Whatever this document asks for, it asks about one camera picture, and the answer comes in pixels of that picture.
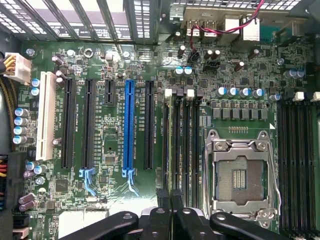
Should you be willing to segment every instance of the black pci express slot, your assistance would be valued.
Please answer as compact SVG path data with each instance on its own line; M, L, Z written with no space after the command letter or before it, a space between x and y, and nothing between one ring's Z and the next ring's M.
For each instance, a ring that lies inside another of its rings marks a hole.
M173 126L172 126L172 189L179 188L179 165L180 165L180 120L181 102L184 96L183 89L177 89L173 102Z
M163 104L163 138L162 138L162 188L168 189L168 132L169 106Z
M104 82L104 104L109 107L114 107L116 105L116 82L113 79L107 79Z
M61 168L70 169L74 159L74 132L76 114L76 82L68 78L64 82Z
M315 116L314 103L283 101L278 106L280 233L289 238L320 236L315 211Z
M192 101L186 98L183 101L183 145L182 145L182 193L183 205L189 205L189 171L190 171L190 149L192 142L190 141L190 120Z
M155 128L154 81L145 81L144 169L153 168Z
M193 100L193 115L192 115L192 205L194 208L199 207L199 155L200 155L200 104L204 96L204 91L198 89L196 97Z
M94 166L96 82L92 79L86 79L84 88L81 167L82 169L91 169Z

